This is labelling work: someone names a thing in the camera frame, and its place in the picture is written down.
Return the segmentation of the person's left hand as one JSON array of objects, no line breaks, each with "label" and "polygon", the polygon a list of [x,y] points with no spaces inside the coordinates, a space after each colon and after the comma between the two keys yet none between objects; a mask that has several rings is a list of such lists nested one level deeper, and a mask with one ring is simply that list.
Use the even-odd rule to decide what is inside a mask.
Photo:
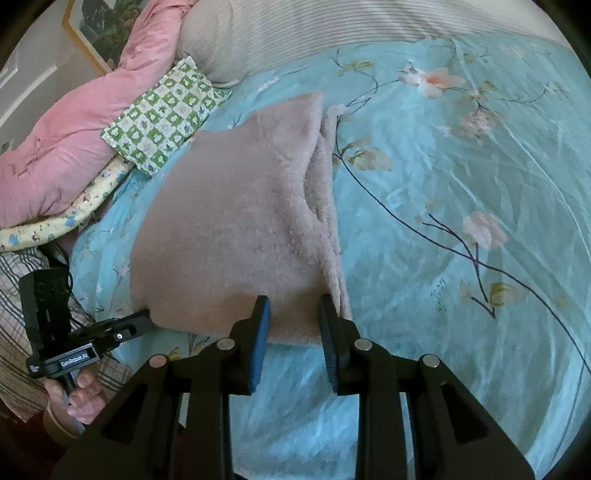
[{"label": "person's left hand", "polygon": [[49,395],[49,411],[55,421],[74,434],[79,425],[89,425],[106,405],[102,385],[90,369],[82,369],[76,378],[77,387],[68,395],[59,382],[45,379]]}]

